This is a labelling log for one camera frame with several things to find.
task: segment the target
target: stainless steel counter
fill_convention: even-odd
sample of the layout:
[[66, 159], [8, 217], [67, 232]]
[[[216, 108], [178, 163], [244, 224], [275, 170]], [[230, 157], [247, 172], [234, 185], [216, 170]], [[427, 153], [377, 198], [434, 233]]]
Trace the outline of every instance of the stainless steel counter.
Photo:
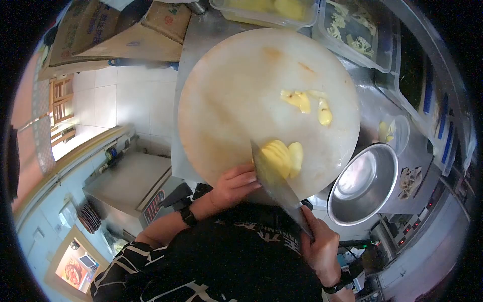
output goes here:
[[[257, 28], [261, 27], [228, 21], [221, 16], [219, 11], [211, 7], [205, 14], [193, 15], [191, 17], [186, 31], [183, 52], [181, 53], [176, 91], [174, 94], [173, 121], [176, 127], [173, 130], [171, 145], [173, 176], [204, 183], [204, 180], [196, 173], [188, 161], [183, 146], [181, 145], [177, 129], [180, 95], [189, 73], [198, 60], [222, 40], [237, 33]], [[310, 29], [305, 28], [300, 32], [306, 36], [310, 36]], [[375, 70], [359, 67], [339, 56], [337, 58], [352, 77], [361, 104], [361, 130], [357, 144], [367, 146], [373, 142], [377, 142], [379, 137], [379, 122], [385, 115], [407, 114], [394, 105], [375, 87], [373, 81]], [[426, 151], [426, 138], [417, 130], [412, 122], [410, 122], [410, 125], [410, 139], [406, 149], [399, 156], [399, 166], [401, 169], [405, 167], [414, 169], [415, 167], [421, 166], [421, 171], [425, 175], [431, 164], [432, 155]], [[415, 198], [409, 198], [404, 201], [399, 200], [398, 195], [400, 190], [397, 186], [390, 199], [381, 209], [381, 212], [394, 214], [420, 213], [429, 200], [434, 186], [440, 177], [440, 173], [438, 172], [438, 168], [431, 167], [426, 180]]]

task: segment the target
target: wooden chair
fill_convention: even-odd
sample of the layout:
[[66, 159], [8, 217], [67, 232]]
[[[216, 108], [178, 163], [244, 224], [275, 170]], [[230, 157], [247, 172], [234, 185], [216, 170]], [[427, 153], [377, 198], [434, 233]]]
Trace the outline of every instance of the wooden chair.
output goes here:
[[72, 80], [74, 79], [74, 75], [70, 74], [67, 77], [54, 81], [54, 100], [53, 102], [61, 101], [65, 98], [72, 97], [74, 93], [68, 93], [67, 91], [67, 84], [72, 85]]
[[54, 126], [74, 116], [74, 114], [67, 115], [65, 112], [66, 102], [71, 101], [74, 96], [74, 93], [67, 91], [67, 84], [72, 84], [73, 78], [74, 75], [71, 74], [60, 80], [56, 78], [49, 80], [49, 111], [52, 112]]
[[75, 131], [75, 129], [74, 129], [74, 130], [69, 131], [69, 132], [67, 132], [67, 133], [65, 133], [65, 134], [63, 133], [63, 131], [61, 131], [61, 132], [58, 132], [58, 133], [56, 133], [56, 134], [52, 135], [52, 137], [50, 138], [50, 141], [51, 141], [51, 145], [52, 145], [52, 147], [53, 147], [53, 146], [55, 146], [55, 145], [57, 145], [57, 144], [58, 144], [58, 143], [60, 143], [60, 142], [63, 142], [64, 140], [66, 140], [66, 139], [68, 139], [68, 138], [70, 138], [70, 137], [72, 137], [72, 136], [75, 136], [75, 135], [76, 135], [76, 133], [77, 133], [77, 132], [76, 132], [76, 131]]
[[61, 121], [65, 121], [74, 116], [74, 113], [67, 115], [65, 113], [66, 102], [71, 101], [72, 96], [64, 98], [58, 102], [52, 104], [52, 115], [54, 117], [54, 126]]

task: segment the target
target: stainless steel bowl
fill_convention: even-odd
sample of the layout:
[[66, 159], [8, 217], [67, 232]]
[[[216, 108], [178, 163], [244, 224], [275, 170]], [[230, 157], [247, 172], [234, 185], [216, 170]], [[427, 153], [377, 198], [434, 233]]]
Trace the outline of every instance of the stainless steel bowl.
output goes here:
[[336, 179], [327, 200], [329, 218], [353, 226], [376, 214], [391, 195], [398, 178], [398, 156], [377, 143], [354, 156]]

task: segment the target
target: food picture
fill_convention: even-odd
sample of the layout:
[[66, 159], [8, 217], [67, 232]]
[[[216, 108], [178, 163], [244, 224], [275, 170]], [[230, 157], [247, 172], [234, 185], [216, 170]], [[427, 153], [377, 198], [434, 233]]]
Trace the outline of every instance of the food picture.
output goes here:
[[86, 255], [90, 259], [92, 257], [78, 241], [74, 240], [72, 243], [74, 242], [75, 244], [71, 244], [65, 251], [62, 260], [57, 266], [56, 275], [75, 289], [86, 293], [97, 266], [88, 267], [81, 261]]
[[81, 280], [87, 271], [81, 267], [79, 262], [70, 258], [69, 264], [65, 266], [64, 274], [62, 278], [73, 285], [75, 288], [79, 289]]

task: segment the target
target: hand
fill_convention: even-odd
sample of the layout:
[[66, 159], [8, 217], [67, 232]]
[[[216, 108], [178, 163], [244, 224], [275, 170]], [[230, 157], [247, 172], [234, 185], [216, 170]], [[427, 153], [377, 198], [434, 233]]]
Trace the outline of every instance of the hand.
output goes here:
[[224, 172], [209, 194], [216, 208], [226, 210], [240, 203], [246, 195], [259, 187], [253, 164], [246, 163]]
[[300, 241], [303, 257], [315, 270], [323, 286], [334, 286], [341, 278], [341, 266], [337, 262], [340, 236], [324, 221], [315, 218], [305, 205], [302, 206], [302, 212], [315, 237], [315, 241], [311, 243], [310, 237], [302, 232]]

